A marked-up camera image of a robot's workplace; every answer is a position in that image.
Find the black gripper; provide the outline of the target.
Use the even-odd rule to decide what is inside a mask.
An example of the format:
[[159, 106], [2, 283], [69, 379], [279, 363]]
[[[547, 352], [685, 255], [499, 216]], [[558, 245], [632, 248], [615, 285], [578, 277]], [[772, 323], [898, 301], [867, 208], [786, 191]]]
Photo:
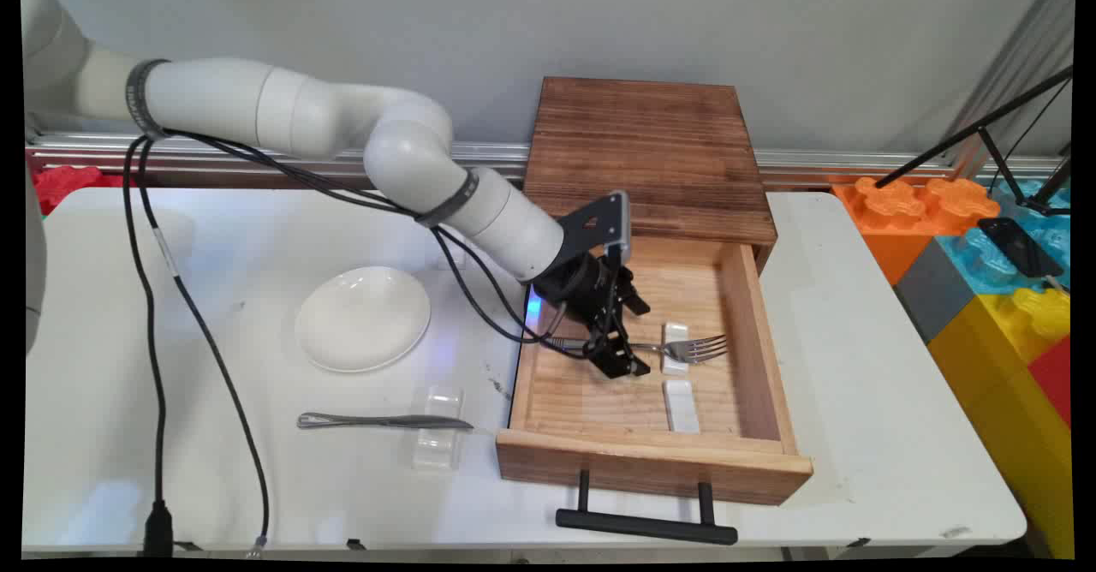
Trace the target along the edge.
[[584, 253], [533, 281], [540, 298], [587, 327], [586, 358], [608, 379], [642, 377], [651, 371], [635, 356], [620, 310], [642, 316], [651, 307], [633, 286], [633, 272], [620, 266], [619, 249], [600, 258]]

